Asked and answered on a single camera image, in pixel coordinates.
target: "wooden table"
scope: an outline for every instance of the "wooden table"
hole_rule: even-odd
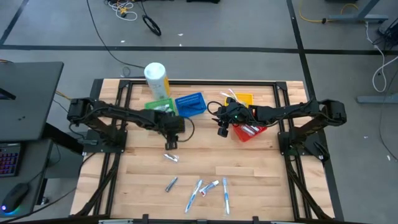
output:
[[[105,79],[100,100],[114,103],[118,83],[118,79]],[[307,101],[302,82],[286,83],[290,104]],[[222,103],[224,97],[219,92],[232,88],[236,93],[252,93],[255,105],[275,106],[272,88],[267,86],[170,87],[173,99],[200,91],[206,102]],[[134,85],[130,108],[143,109],[144,103],[149,101],[153,101],[149,87]],[[111,217],[141,218],[143,214],[149,214],[149,218],[156,219],[252,220],[253,216],[258,216],[260,220],[293,221],[285,162],[277,141],[279,127],[274,126],[248,142],[241,142],[232,128],[229,129],[227,138],[218,136],[217,123],[211,120],[213,117],[207,111],[192,117],[196,129],[191,140],[179,143],[176,150],[168,151],[180,157],[178,163],[164,158],[165,139],[162,136],[129,124]],[[294,122],[296,126],[301,126],[309,119],[298,118]],[[181,134],[180,139],[185,139],[192,131],[191,124],[186,124],[186,133]],[[79,211],[97,188],[103,156],[99,153],[83,166],[71,213]],[[324,212],[333,217],[321,162],[312,156],[301,158],[308,191]],[[175,176],[178,181],[167,193],[165,188]],[[221,182],[222,177],[228,180],[230,215],[225,214],[222,184],[212,189],[206,197],[197,195],[193,207],[187,214],[184,213],[198,179],[209,183],[214,180]],[[296,192],[300,216],[304,217],[303,203],[297,188]]]

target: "white bottle cap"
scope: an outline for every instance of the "white bottle cap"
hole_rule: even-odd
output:
[[[145,67],[144,75],[148,80],[159,80],[164,77],[166,68],[157,62],[152,62]]]

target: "blue plastic tray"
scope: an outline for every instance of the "blue plastic tray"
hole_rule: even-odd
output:
[[[175,99],[178,115],[190,117],[205,112],[206,103],[201,93],[194,93]]]

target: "keyboard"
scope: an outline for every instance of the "keyboard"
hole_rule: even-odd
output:
[[[20,160],[20,143],[0,143],[0,178],[16,176]]]

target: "floor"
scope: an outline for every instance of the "floor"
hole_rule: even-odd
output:
[[[161,37],[152,34],[141,18],[122,21],[102,1],[90,0],[90,6],[106,44],[121,47],[113,52],[117,58],[143,66],[161,62],[169,78],[302,80],[308,84],[292,29],[289,1],[223,0],[220,4],[147,1],[145,9],[161,27]],[[0,1],[0,34],[23,2],[27,4],[22,14],[4,45],[0,45],[0,58],[14,62],[64,62],[58,90],[70,97],[88,96],[95,78],[123,75],[124,65],[101,47],[84,1]],[[303,21],[299,18],[300,2],[292,0],[305,50],[373,50],[366,40],[364,24]],[[360,0],[357,5],[366,3]],[[302,13],[310,19],[322,19],[338,14],[342,6],[305,0]],[[397,1],[384,0],[372,13],[387,14],[392,21],[397,17],[397,7]],[[133,11],[142,16],[138,5]],[[378,26],[369,25],[371,39],[377,37]],[[359,105],[355,101],[358,95],[377,95],[371,77],[381,66],[381,56],[306,54],[306,58],[317,98],[342,101],[348,114],[345,125],[325,130],[345,220],[394,223],[398,218],[398,163],[387,158],[379,138],[381,106]],[[397,62],[386,67],[388,81],[397,69]],[[130,77],[141,75],[142,70],[131,67]],[[376,78],[376,84],[382,85],[381,77]],[[312,88],[307,86],[307,89],[310,92]],[[397,90],[395,82],[391,91]],[[64,99],[57,99],[68,105]],[[384,107],[381,129],[386,144],[398,155],[395,144],[398,120],[394,116],[397,112],[396,105]],[[48,122],[67,131],[65,115],[58,105],[53,105]],[[45,195],[54,200],[76,186],[76,182],[77,177],[51,180]],[[69,195],[53,208],[28,219],[66,217],[72,200],[73,195]]]

